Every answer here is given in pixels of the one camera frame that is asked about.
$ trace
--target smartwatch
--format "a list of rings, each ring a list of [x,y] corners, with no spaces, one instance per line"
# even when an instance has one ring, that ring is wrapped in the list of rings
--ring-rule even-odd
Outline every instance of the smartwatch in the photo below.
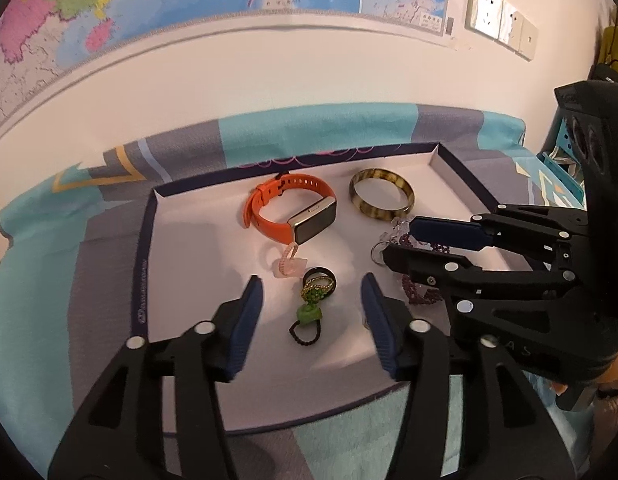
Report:
[[[309,189],[322,198],[293,215],[284,224],[262,218],[260,209],[288,189]],[[263,235],[283,244],[303,244],[333,224],[335,219],[336,195],[333,190],[324,180],[300,173],[280,173],[260,184],[251,193],[243,209],[245,228],[253,223]]]

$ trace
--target watch screen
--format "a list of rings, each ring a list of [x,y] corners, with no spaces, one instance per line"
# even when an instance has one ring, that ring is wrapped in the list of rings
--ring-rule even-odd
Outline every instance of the watch screen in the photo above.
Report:
[[[295,243],[298,245],[305,243],[333,224],[335,219],[336,203],[334,202],[327,209],[320,211],[295,228]]]

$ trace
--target watch face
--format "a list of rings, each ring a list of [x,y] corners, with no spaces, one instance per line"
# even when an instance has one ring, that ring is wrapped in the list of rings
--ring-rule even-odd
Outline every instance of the watch face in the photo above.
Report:
[[[323,231],[336,219],[336,200],[326,197],[311,204],[307,209],[289,220],[294,230],[294,240],[298,245],[305,243]]]

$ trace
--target electrical outlet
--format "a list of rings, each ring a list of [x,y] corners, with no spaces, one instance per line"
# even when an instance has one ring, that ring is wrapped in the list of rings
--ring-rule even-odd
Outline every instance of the electrical outlet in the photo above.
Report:
[[[505,2],[502,8],[502,21],[500,23],[498,41],[518,52],[520,49],[520,39],[522,38],[522,25],[525,22],[525,17],[521,12],[516,10],[516,7],[508,2]]]
[[[530,61],[536,55],[536,47],[538,46],[538,29],[533,23],[525,18],[522,24],[522,37],[520,38],[520,47],[518,53]]]
[[[500,34],[503,0],[469,0],[467,27],[497,40]]]

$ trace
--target tortoiseshell bangle bracelet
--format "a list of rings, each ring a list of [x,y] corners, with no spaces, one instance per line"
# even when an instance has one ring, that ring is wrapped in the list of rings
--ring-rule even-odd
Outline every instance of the tortoiseshell bangle bracelet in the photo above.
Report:
[[[375,207],[362,200],[360,195],[356,192],[356,184],[367,178],[381,178],[382,180],[386,180],[387,182],[394,184],[394,186],[402,190],[407,197],[407,205],[401,207],[400,209],[380,209],[379,207]],[[360,209],[362,214],[387,222],[390,222],[396,217],[407,215],[407,213],[411,211],[411,208],[416,200],[413,189],[403,177],[393,171],[381,170],[380,168],[369,168],[368,170],[358,171],[349,183],[349,198],[353,202],[353,205]]]

